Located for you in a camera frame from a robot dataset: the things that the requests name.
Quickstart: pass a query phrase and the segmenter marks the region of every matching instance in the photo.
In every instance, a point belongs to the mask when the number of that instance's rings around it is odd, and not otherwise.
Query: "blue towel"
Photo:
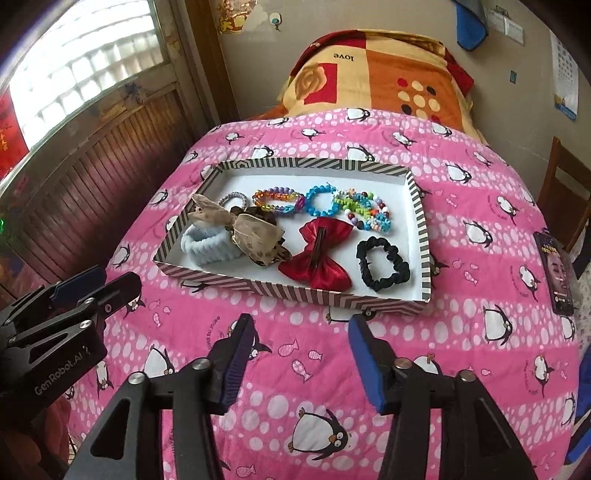
[[[457,44],[464,50],[476,50],[488,36],[482,0],[453,0],[456,3]]]

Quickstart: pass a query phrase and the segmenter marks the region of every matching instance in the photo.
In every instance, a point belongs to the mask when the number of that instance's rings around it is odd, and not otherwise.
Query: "bed sheet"
[[[142,293],[109,319],[107,357],[75,386],[72,435],[84,438],[130,372],[178,370],[248,312],[257,336],[239,399],[213,419],[225,477],[377,477],[391,418],[376,415],[365,398],[342,314],[179,283],[151,261],[210,165],[272,155],[346,157],[412,169],[428,222],[432,299],[417,317],[379,314],[369,325],[399,356],[428,371],[474,370],[539,478],[555,475],[570,440],[578,342],[568,321],[552,313],[545,284],[537,282],[544,281],[544,271],[532,233],[544,227],[540,211],[517,173],[473,138],[364,109],[226,124],[195,144],[113,256],[109,279],[134,271]],[[170,420],[166,416],[163,425],[166,480],[176,478]],[[434,412],[428,478],[438,472],[440,422]],[[346,434],[332,436],[339,431]]]

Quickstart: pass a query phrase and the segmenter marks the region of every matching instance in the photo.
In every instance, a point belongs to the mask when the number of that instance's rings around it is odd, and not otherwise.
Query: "red hair bow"
[[[353,225],[336,218],[318,217],[300,228],[307,245],[292,260],[279,264],[279,271],[319,290],[345,291],[351,288],[347,272],[326,252],[346,240]]]

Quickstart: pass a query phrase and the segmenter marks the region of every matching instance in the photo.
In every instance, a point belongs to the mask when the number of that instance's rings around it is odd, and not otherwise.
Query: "calendar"
[[[554,106],[571,120],[579,109],[579,67],[562,42],[550,32],[554,73]]]

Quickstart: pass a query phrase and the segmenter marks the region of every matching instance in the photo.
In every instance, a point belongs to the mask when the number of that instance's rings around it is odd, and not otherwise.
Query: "phone screen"
[[[556,240],[550,235],[541,232],[534,233],[534,238],[546,273],[546,282],[548,282],[548,291],[552,300],[552,310],[558,315],[573,315],[573,297]]]

